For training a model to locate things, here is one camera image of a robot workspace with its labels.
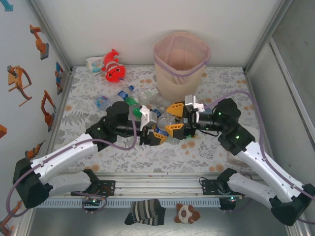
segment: stuffed animal toy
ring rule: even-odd
[[[194,210],[192,205],[183,205],[178,203],[176,205],[176,209],[178,213],[175,217],[176,223],[192,224],[200,218],[199,212]]]

